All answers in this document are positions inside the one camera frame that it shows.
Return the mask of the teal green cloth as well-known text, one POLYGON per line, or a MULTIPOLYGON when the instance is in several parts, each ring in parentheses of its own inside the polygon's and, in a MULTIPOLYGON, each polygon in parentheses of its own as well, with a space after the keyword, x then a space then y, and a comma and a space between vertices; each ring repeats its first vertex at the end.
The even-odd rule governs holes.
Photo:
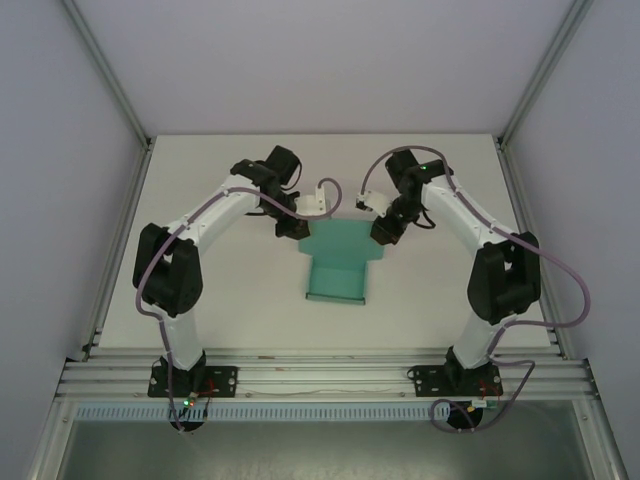
POLYGON ((371 227, 370 221, 350 219, 311 224, 311 235, 298 242, 298 251, 309 258, 307 300, 366 304, 369 264, 384 255, 370 237, 371 227))

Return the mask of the grey metal sheet panel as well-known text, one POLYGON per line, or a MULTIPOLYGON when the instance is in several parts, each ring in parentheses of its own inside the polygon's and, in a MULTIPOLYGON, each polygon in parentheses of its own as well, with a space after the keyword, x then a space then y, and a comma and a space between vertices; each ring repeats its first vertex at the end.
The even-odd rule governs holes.
POLYGON ((80 422, 60 480, 594 480, 573 425, 512 413, 479 435, 424 422, 80 422))

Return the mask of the aluminium table side rail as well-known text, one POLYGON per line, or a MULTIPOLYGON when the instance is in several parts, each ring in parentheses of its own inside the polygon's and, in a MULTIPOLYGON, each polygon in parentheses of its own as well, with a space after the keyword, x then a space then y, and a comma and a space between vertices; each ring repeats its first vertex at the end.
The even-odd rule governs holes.
MULTIPOLYGON (((540 236, 515 161, 511 158, 508 148, 503 146, 497 138, 494 139, 494 143, 518 227, 521 230, 531 231, 540 236)), ((540 304, 547 324, 560 322, 563 319, 563 314, 555 295, 553 281, 549 276, 550 268, 553 267, 554 265, 547 260, 541 260, 542 290, 540 304)), ((575 353, 571 340, 567 337, 567 331, 554 328, 553 332, 555 333, 561 356, 565 360, 575 359, 575 353)))
POLYGON ((156 137, 153 137, 142 148, 125 192, 122 209, 115 225, 115 233, 98 284, 98 291, 89 313, 87 329, 81 337, 80 361, 89 359, 96 336, 104 326, 155 143, 156 137))

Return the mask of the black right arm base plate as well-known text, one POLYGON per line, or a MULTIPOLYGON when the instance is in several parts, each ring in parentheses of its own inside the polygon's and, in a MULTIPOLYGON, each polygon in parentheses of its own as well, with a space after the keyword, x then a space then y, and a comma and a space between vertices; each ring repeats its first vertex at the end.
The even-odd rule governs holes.
POLYGON ((443 365, 416 365, 407 371, 417 397, 500 397, 503 395, 501 375, 489 363, 476 369, 459 369, 443 365))

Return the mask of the aluminium frame post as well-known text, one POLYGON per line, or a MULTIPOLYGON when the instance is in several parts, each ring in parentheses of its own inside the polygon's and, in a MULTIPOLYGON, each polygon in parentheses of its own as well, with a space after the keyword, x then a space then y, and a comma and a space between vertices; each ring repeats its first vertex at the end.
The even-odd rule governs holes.
POLYGON ((497 145, 504 150, 519 131, 527 115, 535 105, 556 66, 572 42, 595 0, 572 0, 553 34, 549 45, 534 69, 522 95, 510 115, 502 133, 496 137, 497 145))
POLYGON ((74 30, 77 32, 77 35, 79 36, 83 47, 86 49, 91 62, 95 65, 98 75, 100 76, 107 92, 114 100, 117 109, 123 116, 130 131, 135 136, 141 147, 148 150, 152 142, 151 137, 143 127, 139 116, 135 112, 128 95, 117 78, 117 75, 103 52, 103 49, 99 45, 99 42, 84 14, 81 12, 77 1, 59 0, 59 2, 74 30))

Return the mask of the aluminium mounting rail beam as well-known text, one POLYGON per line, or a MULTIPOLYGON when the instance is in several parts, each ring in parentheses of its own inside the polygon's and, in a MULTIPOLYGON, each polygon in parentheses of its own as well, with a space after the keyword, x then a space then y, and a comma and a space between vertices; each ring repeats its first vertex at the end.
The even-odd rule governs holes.
MULTIPOLYGON (((209 349, 212 365, 239 370, 239 400, 400 400, 413 399, 407 372, 415 365, 441 364, 442 349, 360 350, 233 350, 209 349)), ((84 361, 67 362, 55 395, 67 399, 142 399, 152 349, 96 348, 84 361)), ((523 388, 522 400, 583 400, 600 396, 591 367, 572 360, 557 346, 542 349, 506 348, 501 379, 506 394, 523 388)))

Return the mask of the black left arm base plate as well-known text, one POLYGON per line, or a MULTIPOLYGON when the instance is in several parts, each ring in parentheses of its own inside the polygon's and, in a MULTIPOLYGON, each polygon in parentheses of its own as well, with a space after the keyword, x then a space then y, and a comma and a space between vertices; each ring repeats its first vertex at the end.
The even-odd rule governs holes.
MULTIPOLYGON (((213 398, 234 398, 237 388, 238 368, 234 366, 210 366, 191 371, 175 369, 172 374, 174 396, 186 398, 191 393, 213 398)), ((147 389, 150 398, 167 398, 169 395, 168 370, 158 364, 151 368, 147 389)))

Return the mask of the aluminium lower frame beam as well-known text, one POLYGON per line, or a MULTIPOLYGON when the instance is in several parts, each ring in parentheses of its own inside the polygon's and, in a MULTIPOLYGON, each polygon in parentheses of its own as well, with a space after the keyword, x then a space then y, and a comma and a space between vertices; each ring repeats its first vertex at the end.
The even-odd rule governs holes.
POLYGON ((55 400, 52 403, 27 480, 58 479, 76 412, 76 402, 55 400))
POLYGON ((594 480, 629 480, 602 402, 572 402, 594 480))

